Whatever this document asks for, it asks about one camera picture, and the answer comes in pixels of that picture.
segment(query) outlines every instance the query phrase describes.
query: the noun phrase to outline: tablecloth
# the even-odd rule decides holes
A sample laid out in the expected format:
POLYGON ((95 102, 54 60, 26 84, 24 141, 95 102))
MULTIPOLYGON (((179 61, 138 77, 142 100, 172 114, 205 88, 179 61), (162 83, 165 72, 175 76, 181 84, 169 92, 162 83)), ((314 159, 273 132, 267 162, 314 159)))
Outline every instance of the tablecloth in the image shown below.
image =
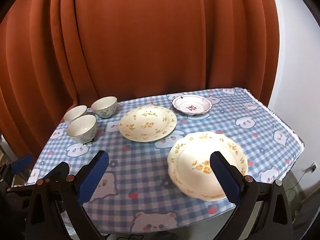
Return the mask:
MULTIPOLYGON (((211 89, 139 98, 118 103, 109 119, 98 118, 96 141, 74 142, 61 123, 45 145, 34 166, 29 184, 45 176, 60 162, 70 174, 89 163, 99 150, 109 154, 109 167, 90 202, 84 204, 101 232, 150 232, 183 227, 217 216, 234 207, 227 199, 206 202, 184 195, 167 174, 167 155, 174 143, 188 133, 214 131, 232 138, 248 157, 249 175, 271 183, 282 179, 303 151, 299 137, 247 90, 211 89), (118 129, 122 116, 144 105, 172 108, 179 95, 196 94, 212 101, 207 114, 175 114, 178 124, 167 137, 148 143, 124 138, 118 129)), ((63 218, 70 223, 67 215, 63 218)))

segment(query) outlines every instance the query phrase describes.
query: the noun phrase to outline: plate rim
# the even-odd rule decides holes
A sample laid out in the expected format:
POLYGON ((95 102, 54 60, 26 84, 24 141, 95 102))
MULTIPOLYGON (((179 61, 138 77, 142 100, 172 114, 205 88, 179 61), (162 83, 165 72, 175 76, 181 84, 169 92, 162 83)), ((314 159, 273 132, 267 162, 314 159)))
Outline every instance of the plate rim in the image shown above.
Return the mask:
MULTIPOLYGON (((130 112, 132 112, 132 111, 134 111, 134 110, 139 110, 139 108, 148 108, 148 109, 149 109, 149 108, 154 108, 155 106, 156 106, 156 105, 152 105, 152 106, 148 106, 148 105, 146 105, 146 106, 138 106, 138 107, 130 110, 130 111, 127 112, 126 114, 124 114, 123 117, 120 119, 119 123, 121 123, 122 120, 123 120, 130 112)), ((128 139, 128 140, 130 140, 130 141, 134 141, 134 142, 154 142, 154 141, 161 140, 162 138, 170 135, 170 134, 174 131, 174 129, 176 128, 176 126, 177 126, 178 118, 177 118, 176 114, 174 113, 174 111, 172 111, 171 109, 169 109, 169 108, 167 108, 167 107, 164 107, 164 106, 156 106, 156 107, 157 107, 157 108, 159 107, 159 108, 163 108, 163 109, 168 110, 168 111, 169 111, 169 114, 173 114, 173 116, 174 116, 174 118, 175 118, 175 122, 174 122, 173 126, 172 126, 170 129, 168 129, 168 132, 167 132, 166 134, 163 134, 163 135, 160 136, 159 138, 155 138, 155 139, 151 139, 151 140, 149 140, 149 139, 147 139, 147 140, 138 140, 138 139, 134 139, 134 138, 129 138, 128 136, 125 136, 125 134, 123 134, 122 131, 119 129, 120 134, 121 134, 124 138, 126 138, 126 139, 128 139)))

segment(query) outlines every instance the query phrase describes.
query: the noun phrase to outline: cup rim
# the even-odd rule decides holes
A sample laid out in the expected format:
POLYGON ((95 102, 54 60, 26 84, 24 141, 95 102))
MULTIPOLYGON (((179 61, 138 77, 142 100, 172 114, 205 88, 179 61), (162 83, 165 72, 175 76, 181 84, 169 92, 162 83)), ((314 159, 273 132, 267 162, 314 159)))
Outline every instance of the cup rim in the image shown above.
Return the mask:
POLYGON ((67 134, 69 137, 71 137, 71 138, 84 135, 85 133, 87 133, 88 131, 90 131, 90 130, 96 125, 96 123, 97 123, 97 118, 96 118, 93 114, 83 115, 83 116, 77 118, 76 120, 74 120, 74 121, 68 126, 68 128, 67 128, 67 130, 66 130, 66 134, 67 134), (75 136, 71 136, 71 135, 68 134, 68 130, 69 130, 70 127, 72 127, 72 125, 75 126, 75 124, 77 124, 78 122, 80 122, 79 120, 84 119, 84 118, 90 118, 89 116, 93 116, 93 117, 95 118, 95 122, 94 122, 94 124, 93 124, 86 132, 84 132, 84 133, 82 133, 82 134, 79 134, 79 135, 75 135, 75 136))
POLYGON ((117 102, 117 98, 116 98, 116 97, 113 97, 113 96, 100 98, 100 99, 98 99, 97 101, 94 101, 94 102, 92 103, 91 109, 92 109, 93 111, 102 110, 102 109, 105 109, 105 108, 108 108, 108 107, 114 105, 116 102, 117 102), (97 108, 94 107, 94 104, 97 104, 97 103, 103 101, 103 99, 106 99, 106 98, 114 99, 114 102, 113 102, 112 104, 108 105, 108 106, 103 107, 103 108, 97 109, 97 108))
POLYGON ((65 119, 65 116, 66 116, 71 110, 73 110, 73 109, 75 109, 75 108, 77 108, 77 107, 80 108, 80 107, 82 107, 82 106, 85 106, 85 105, 76 106, 76 107, 71 108, 70 110, 68 110, 68 111, 64 114, 63 120, 64 120, 65 122, 68 122, 68 121, 74 120, 74 119, 78 118, 79 116, 81 116, 81 114, 83 114, 85 111, 88 110, 88 107, 87 107, 87 106, 85 106, 85 110, 84 110, 81 114, 79 114, 78 116, 76 116, 76 117, 74 117, 74 118, 72 118, 72 119, 65 119))

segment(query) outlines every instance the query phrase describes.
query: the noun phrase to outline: yellow floral plate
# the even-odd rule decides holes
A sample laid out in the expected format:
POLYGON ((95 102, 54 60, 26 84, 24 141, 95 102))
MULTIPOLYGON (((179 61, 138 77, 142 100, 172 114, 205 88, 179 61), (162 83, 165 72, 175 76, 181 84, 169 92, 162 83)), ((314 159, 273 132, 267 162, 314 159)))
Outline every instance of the yellow floral plate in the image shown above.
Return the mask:
POLYGON ((120 120, 120 133, 136 142, 151 142, 167 136, 177 125, 177 117, 162 106, 142 106, 120 120))
POLYGON ((210 131, 190 133, 174 144, 167 158, 169 176, 184 194, 206 201, 226 197, 210 168, 215 151, 247 175, 247 157, 233 140, 210 131))

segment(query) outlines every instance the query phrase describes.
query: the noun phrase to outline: electrical outlet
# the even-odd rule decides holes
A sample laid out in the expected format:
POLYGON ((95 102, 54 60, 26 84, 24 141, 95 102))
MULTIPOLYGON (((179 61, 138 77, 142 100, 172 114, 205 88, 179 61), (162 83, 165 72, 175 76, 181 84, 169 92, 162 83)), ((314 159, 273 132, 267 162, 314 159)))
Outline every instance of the electrical outlet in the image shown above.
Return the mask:
POLYGON ((313 165, 310 167, 311 173, 313 173, 316 168, 318 168, 318 165, 316 163, 313 163, 313 165))

